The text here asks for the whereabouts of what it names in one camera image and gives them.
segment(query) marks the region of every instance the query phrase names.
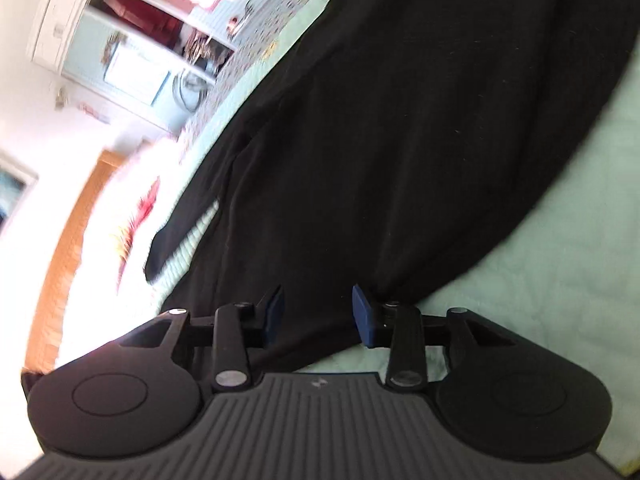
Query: ribbed gray surface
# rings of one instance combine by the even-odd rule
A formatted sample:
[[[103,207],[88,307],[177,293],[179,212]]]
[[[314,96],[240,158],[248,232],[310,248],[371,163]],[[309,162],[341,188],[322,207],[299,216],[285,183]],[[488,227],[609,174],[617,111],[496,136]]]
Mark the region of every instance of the ribbed gray surface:
[[[608,480],[596,456],[526,465],[450,436],[419,396],[374,374],[271,374],[222,394],[180,440],[114,462],[45,455],[20,480]]]

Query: white logo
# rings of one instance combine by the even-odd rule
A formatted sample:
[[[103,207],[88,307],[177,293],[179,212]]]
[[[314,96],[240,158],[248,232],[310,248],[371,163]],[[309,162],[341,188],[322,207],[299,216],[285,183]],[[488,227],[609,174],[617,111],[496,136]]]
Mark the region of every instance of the white logo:
[[[327,384],[329,384],[329,381],[323,379],[322,377],[320,377],[319,379],[317,379],[315,381],[311,381],[311,385],[316,387],[318,390],[320,388],[322,388],[323,386],[327,386]]]

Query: light green bedsheet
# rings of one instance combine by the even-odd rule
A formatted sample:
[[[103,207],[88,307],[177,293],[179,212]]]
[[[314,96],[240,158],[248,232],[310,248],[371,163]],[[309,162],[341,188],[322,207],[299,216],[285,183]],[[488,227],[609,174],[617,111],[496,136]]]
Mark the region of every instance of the light green bedsheet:
[[[164,190],[167,218],[229,119],[327,1],[309,1],[220,106],[174,175],[174,188]],[[638,51],[589,139],[536,209],[478,266],[421,304],[428,314],[466,306],[595,373],[614,406],[600,452],[620,468],[640,456]],[[216,211],[212,206],[165,265],[154,284],[157,305],[186,272]],[[304,371],[384,373],[387,355],[356,347]],[[438,355],[428,351],[434,378],[444,373]]]

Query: wooden bed frame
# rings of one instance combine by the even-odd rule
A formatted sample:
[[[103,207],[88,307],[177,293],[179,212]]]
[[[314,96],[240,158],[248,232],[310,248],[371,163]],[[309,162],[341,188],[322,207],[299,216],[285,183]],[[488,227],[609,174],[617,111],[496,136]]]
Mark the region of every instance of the wooden bed frame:
[[[82,237],[94,204],[125,157],[104,150],[71,211],[42,285],[31,323],[23,371],[47,374],[55,368],[62,341],[62,319],[80,257]]]

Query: black garment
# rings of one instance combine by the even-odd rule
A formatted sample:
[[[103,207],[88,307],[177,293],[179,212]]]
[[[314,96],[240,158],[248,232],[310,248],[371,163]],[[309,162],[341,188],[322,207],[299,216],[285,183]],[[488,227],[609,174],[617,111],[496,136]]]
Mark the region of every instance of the black garment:
[[[640,0],[332,0],[156,235],[148,278],[220,200],[163,308],[206,316],[280,283],[279,341],[255,367],[354,344],[354,283],[421,300],[519,224],[607,101],[639,21]]]

